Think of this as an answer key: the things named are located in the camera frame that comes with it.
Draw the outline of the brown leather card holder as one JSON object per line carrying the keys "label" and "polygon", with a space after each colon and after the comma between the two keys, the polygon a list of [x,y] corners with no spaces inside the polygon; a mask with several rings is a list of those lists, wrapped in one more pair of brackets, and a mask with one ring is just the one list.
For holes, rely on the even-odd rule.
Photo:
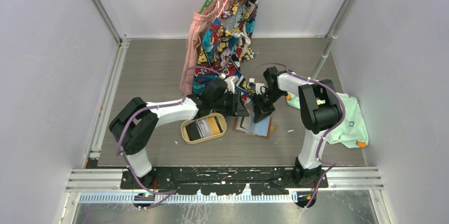
{"label": "brown leather card holder", "polygon": [[272,118],[266,117],[255,123],[253,116],[236,117],[233,130],[246,135],[268,139],[271,132],[277,130],[276,125],[272,125]]}

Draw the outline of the beige oval card tray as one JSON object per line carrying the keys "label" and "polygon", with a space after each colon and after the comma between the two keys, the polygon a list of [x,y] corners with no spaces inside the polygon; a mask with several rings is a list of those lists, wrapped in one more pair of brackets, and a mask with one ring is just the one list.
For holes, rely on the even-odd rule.
{"label": "beige oval card tray", "polygon": [[227,123],[220,113],[211,113],[199,119],[187,120],[181,125],[181,135],[190,145],[221,138],[226,131]]}

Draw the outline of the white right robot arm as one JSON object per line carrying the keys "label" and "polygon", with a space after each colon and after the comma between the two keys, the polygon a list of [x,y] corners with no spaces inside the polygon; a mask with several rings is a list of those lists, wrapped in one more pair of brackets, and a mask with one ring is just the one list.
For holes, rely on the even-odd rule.
{"label": "white right robot arm", "polygon": [[328,134],[344,120],[345,107],[329,79],[316,81],[290,71],[267,68],[263,91],[253,97],[254,122],[269,117],[274,103],[282,96],[297,93],[301,121],[306,129],[302,149],[295,159],[292,177],[300,187],[309,186],[322,176],[322,153]]}

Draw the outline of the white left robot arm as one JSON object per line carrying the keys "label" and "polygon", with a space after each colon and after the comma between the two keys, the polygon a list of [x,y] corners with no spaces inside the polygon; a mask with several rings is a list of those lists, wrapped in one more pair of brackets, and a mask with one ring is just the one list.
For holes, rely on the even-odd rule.
{"label": "white left robot arm", "polygon": [[116,153],[124,154],[137,185],[146,189],[155,180],[145,147],[157,127],[175,121],[200,119],[210,113],[231,117],[249,115],[240,93],[232,89],[232,84],[230,78],[216,78],[200,94],[161,103],[145,102],[135,97],[119,112],[110,122],[109,131],[118,143]]}

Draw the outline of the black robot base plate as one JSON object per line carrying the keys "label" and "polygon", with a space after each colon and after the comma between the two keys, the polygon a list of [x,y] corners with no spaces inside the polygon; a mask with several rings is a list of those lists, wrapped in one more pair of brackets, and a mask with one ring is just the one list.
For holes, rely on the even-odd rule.
{"label": "black robot base plate", "polygon": [[290,189],[327,188],[326,178],[297,180],[293,167],[155,167],[140,182],[148,189],[175,190],[179,195],[284,195]]}

